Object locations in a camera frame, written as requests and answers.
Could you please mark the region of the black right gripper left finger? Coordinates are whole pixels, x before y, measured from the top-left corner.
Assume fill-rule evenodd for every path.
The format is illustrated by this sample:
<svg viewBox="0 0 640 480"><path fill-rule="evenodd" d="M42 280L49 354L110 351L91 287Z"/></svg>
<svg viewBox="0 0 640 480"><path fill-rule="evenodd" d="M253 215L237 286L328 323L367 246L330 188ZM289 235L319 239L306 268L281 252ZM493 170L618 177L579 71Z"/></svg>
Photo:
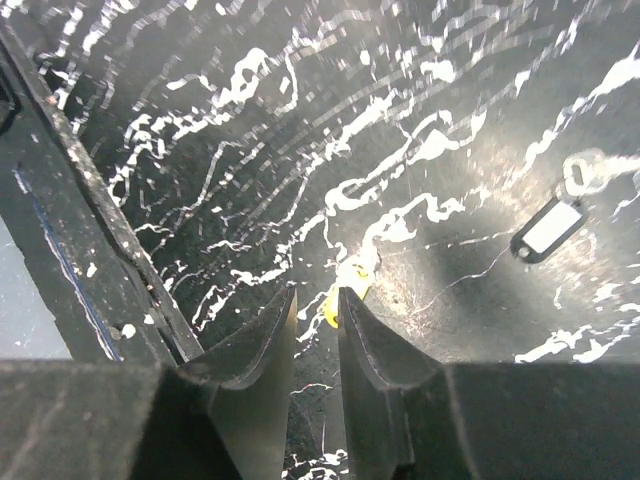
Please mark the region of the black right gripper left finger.
<svg viewBox="0 0 640 480"><path fill-rule="evenodd" d="M285 288L232 335L164 371L160 478L280 478L296 315L296 291Z"/></svg>

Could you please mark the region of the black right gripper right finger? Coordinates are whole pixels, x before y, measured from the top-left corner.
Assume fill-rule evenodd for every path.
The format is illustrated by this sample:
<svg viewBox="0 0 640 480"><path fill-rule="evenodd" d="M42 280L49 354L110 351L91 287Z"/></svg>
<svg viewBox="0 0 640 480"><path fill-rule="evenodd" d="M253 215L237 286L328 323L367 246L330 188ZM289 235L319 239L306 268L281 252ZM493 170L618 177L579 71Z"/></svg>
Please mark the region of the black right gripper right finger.
<svg viewBox="0 0 640 480"><path fill-rule="evenodd" d="M338 332L349 471L356 479L470 479L444 367L343 298Z"/></svg>

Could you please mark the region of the yellow key tag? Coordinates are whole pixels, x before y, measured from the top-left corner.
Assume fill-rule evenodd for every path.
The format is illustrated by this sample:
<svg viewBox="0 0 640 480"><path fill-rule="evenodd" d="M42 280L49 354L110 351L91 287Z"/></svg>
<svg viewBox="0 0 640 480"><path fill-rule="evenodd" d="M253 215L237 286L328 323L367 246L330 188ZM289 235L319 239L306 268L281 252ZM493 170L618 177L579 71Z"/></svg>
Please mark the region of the yellow key tag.
<svg viewBox="0 0 640 480"><path fill-rule="evenodd" d="M340 326L343 298L364 300L375 281L375 267L361 257L351 257L338 266L336 279L324 304L324 318L334 329Z"/></svg>

